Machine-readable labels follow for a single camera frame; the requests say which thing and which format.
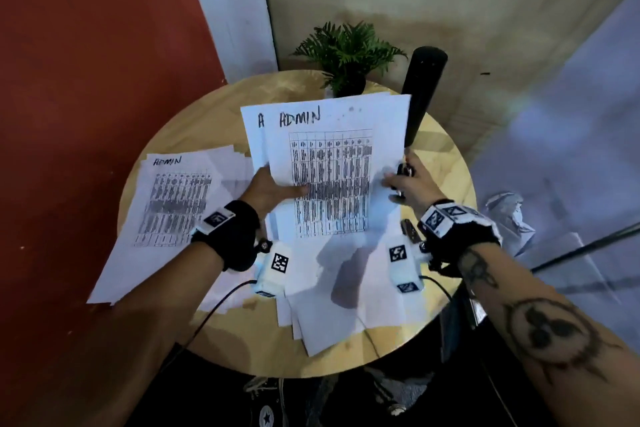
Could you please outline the black rod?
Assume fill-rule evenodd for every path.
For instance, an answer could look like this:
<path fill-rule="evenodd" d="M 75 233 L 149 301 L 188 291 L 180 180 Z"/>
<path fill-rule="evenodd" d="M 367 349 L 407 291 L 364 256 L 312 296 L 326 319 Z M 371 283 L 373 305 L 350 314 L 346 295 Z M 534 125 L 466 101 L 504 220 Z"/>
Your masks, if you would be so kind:
<path fill-rule="evenodd" d="M 572 250 L 571 252 L 564 253 L 550 261 L 544 262 L 531 269 L 532 274 L 537 274 L 547 269 L 555 268 L 566 262 L 573 261 L 589 255 L 591 253 L 604 250 L 609 246 L 615 245 L 621 241 L 633 238 L 640 235 L 640 221 L 625 227 L 623 229 L 612 232 L 611 234 L 588 243 L 587 245 L 580 246 L 579 248 Z"/>

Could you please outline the pile of blank white papers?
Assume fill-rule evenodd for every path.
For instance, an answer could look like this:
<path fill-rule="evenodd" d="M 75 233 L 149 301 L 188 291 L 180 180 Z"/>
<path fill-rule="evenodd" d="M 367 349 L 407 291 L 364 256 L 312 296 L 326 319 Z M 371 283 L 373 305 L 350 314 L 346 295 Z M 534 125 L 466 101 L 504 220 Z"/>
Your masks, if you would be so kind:
<path fill-rule="evenodd" d="M 404 236 L 401 221 L 384 233 L 302 239 L 291 246 L 285 295 L 267 299 L 276 304 L 278 326 L 292 326 L 309 357 L 368 329 L 424 327 L 439 314 L 447 296 L 433 283 L 422 280 L 422 292 L 412 294 L 392 285 L 386 242 L 396 236 Z M 260 296 L 252 290 L 255 269 L 223 273 L 198 310 L 224 314 Z"/>

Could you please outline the black cylinder bottle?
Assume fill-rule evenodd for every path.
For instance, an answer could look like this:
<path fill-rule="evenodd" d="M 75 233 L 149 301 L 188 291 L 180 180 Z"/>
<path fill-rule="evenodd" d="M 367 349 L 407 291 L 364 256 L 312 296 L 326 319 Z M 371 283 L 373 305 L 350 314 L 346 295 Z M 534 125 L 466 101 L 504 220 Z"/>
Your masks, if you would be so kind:
<path fill-rule="evenodd" d="M 422 46 L 413 51 L 401 93 L 410 95 L 404 147 L 412 146 L 448 61 L 444 50 Z"/>

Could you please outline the stack of printed paper sheets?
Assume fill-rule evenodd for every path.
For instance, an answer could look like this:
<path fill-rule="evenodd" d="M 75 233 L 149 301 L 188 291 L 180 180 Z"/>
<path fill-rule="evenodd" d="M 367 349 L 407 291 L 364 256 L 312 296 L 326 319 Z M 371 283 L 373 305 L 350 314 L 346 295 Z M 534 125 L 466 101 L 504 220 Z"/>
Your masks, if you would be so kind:
<path fill-rule="evenodd" d="M 233 146 L 148 154 L 132 202 L 88 304 L 114 304 L 161 269 L 190 241 L 190 232 L 237 199 L 254 174 L 252 158 Z"/>

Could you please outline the black sneaker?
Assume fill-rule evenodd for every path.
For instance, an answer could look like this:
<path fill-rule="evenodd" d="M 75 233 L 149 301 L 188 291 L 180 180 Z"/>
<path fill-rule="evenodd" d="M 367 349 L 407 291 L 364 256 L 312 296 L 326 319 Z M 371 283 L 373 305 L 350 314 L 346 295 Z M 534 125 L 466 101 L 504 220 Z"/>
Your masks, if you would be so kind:
<path fill-rule="evenodd" d="M 250 427 L 289 427 L 284 379 L 254 376 L 243 391 L 250 402 Z"/>
<path fill-rule="evenodd" d="M 392 419 L 403 415 L 412 407 L 425 393 L 434 377 L 434 372 L 430 372 L 423 377 L 395 380 L 382 371 L 367 366 L 364 367 L 364 374 L 367 376 L 369 390 L 376 404 Z"/>

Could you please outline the green potted plant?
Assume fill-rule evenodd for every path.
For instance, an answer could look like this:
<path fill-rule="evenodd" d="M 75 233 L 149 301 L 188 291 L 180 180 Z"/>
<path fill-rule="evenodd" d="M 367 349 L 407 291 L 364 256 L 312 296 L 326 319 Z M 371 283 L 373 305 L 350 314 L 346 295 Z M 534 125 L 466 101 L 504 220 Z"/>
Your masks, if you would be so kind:
<path fill-rule="evenodd" d="M 364 21 L 316 26 L 292 56 L 318 65 L 324 75 L 324 88 L 330 88 L 334 98 L 362 94 L 372 71 L 379 70 L 383 75 L 396 57 L 408 58 L 405 51 L 380 39 L 372 23 Z"/>

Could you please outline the crumpled white paper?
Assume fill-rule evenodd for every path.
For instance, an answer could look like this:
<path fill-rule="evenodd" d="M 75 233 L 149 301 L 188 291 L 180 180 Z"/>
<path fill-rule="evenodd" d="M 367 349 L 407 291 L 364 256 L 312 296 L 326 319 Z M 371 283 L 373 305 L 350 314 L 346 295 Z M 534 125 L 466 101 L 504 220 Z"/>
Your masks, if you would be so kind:
<path fill-rule="evenodd" d="M 536 234 L 536 230 L 524 222 L 522 205 L 524 198 L 514 192 L 500 192 L 489 197 L 483 210 L 497 224 L 502 236 L 502 248 L 512 257 L 524 251 Z"/>

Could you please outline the person's right hand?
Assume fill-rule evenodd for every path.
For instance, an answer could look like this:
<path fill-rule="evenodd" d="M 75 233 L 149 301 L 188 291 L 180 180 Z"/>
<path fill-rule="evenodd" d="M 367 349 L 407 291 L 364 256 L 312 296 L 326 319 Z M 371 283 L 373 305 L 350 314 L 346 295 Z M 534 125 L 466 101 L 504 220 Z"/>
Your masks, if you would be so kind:
<path fill-rule="evenodd" d="M 415 176 L 410 178 L 406 193 L 406 203 L 417 219 L 420 219 L 434 203 L 448 199 L 433 180 L 430 172 L 425 168 L 419 156 L 411 149 L 405 148 L 404 161 L 415 168 Z M 397 203 L 395 196 L 389 195 L 389 200 Z"/>

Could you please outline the printed table paper sheets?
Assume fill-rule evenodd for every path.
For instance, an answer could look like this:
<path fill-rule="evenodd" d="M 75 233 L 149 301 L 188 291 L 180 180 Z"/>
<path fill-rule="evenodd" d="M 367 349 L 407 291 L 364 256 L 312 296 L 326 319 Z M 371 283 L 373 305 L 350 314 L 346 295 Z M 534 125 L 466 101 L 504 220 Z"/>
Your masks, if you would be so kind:
<path fill-rule="evenodd" d="M 403 158 L 409 108 L 410 96 L 390 92 L 242 107 L 254 169 L 268 164 L 276 183 L 308 187 L 268 214 L 268 237 L 384 234 L 397 224 L 381 179 Z"/>

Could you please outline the person's left hand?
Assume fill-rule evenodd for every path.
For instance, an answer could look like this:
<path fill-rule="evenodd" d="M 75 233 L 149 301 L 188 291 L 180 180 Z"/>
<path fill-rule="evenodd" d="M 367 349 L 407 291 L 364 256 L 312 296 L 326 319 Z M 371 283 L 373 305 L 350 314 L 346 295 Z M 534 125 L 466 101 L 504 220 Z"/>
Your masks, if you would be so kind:
<path fill-rule="evenodd" d="M 263 221 L 279 204 L 286 201 L 276 199 L 277 186 L 278 184 L 271 175 L 269 164 L 267 164 L 255 173 L 248 188 L 241 195 L 239 200 L 250 205 L 257 213 L 258 218 Z"/>

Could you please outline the person's right forearm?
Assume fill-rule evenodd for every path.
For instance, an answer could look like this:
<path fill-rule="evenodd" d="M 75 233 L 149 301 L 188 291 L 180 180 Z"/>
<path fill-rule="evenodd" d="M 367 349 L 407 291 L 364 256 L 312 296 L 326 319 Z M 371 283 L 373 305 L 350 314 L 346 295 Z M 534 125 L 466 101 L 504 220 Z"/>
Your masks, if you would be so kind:
<path fill-rule="evenodd" d="M 640 356 L 492 243 L 461 277 L 562 427 L 640 427 Z"/>

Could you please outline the person's left forearm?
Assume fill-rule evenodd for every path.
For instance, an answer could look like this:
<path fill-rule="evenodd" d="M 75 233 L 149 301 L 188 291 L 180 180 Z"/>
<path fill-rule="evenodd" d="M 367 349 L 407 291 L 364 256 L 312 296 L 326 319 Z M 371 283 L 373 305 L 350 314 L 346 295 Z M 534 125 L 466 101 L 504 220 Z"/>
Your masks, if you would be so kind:
<path fill-rule="evenodd" d="M 126 294 L 46 370 L 14 427 L 123 427 L 223 271 L 188 245 Z"/>

